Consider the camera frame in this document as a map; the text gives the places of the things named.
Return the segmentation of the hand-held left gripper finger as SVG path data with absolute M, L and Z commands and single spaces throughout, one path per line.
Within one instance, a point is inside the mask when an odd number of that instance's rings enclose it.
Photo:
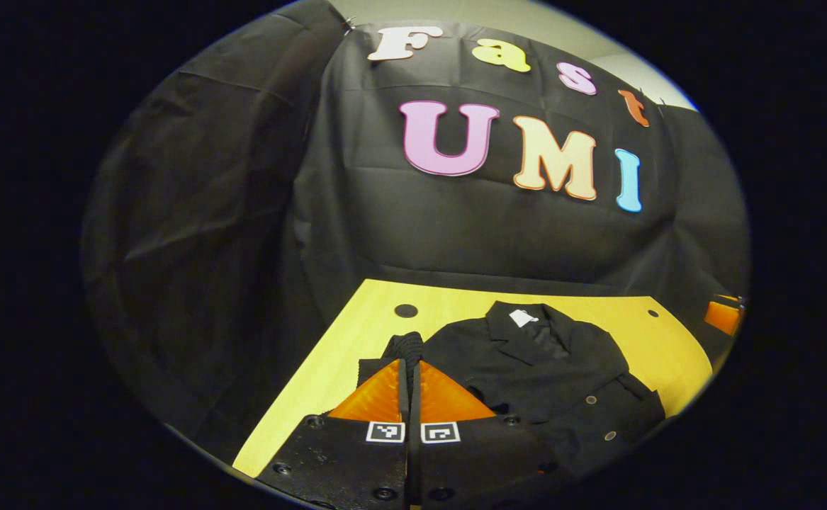
M 306 414 L 257 481 L 310 509 L 407 509 L 407 368 L 388 362 L 323 414 Z
M 559 482 L 551 449 L 425 361 L 414 370 L 410 496 L 422 509 L 524 509 Z

